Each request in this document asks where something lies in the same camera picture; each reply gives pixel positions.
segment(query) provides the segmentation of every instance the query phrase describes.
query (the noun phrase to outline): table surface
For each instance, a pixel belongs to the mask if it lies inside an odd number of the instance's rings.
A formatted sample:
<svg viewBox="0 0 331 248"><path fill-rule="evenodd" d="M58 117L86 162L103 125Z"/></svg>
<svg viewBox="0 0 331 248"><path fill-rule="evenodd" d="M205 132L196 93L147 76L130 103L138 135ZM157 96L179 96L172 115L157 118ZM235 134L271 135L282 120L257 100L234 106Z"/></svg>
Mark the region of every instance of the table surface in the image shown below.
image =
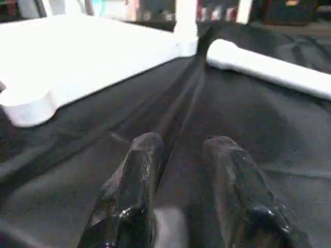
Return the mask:
<svg viewBox="0 0 331 248"><path fill-rule="evenodd" d="M223 247L201 150L209 136L226 135L251 154L285 197L312 247L329 248L331 103L210 68L205 53L213 40L224 38L331 73L331 40L229 23L204 24L200 35L195 57L176 59L64 107L42 126L17 129L0 112L0 242L77 247L99 189L130 141L157 132L166 168L154 204L183 211L190 247Z"/></svg>

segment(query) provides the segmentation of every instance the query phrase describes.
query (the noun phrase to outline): white pvc pipe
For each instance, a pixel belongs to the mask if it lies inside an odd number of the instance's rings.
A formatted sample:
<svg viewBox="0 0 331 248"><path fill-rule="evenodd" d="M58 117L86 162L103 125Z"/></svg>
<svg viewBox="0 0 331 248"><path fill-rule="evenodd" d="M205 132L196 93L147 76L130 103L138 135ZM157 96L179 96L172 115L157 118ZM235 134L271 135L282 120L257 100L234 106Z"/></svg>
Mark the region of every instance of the white pvc pipe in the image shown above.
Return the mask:
<svg viewBox="0 0 331 248"><path fill-rule="evenodd" d="M210 45L207 62L331 100L331 75L241 49L226 40L218 39Z"/></svg>
<svg viewBox="0 0 331 248"><path fill-rule="evenodd" d="M46 16L51 17L53 15L53 12L52 12L52 8L51 8L51 4L50 4L49 0L41 0L41 2L45 9Z"/></svg>
<svg viewBox="0 0 331 248"><path fill-rule="evenodd" d="M238 13L236 22L247 24L250 17L253 0L240 0L238 5Z"/></svg>

